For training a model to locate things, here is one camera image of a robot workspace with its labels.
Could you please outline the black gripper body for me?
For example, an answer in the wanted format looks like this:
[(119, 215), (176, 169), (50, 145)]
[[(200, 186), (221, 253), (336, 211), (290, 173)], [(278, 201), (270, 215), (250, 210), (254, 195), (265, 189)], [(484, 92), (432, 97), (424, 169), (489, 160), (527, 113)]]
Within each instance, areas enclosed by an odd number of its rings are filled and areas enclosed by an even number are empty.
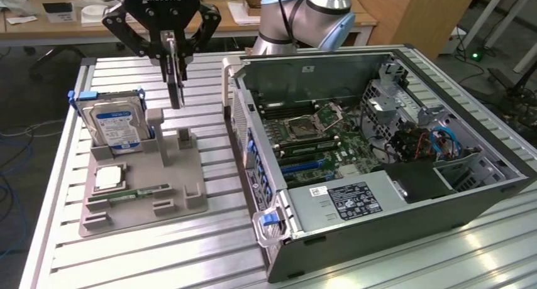
[(150, 31), (185, 31), (200, 9), (200, 0), (122, 0), (127, 13)]

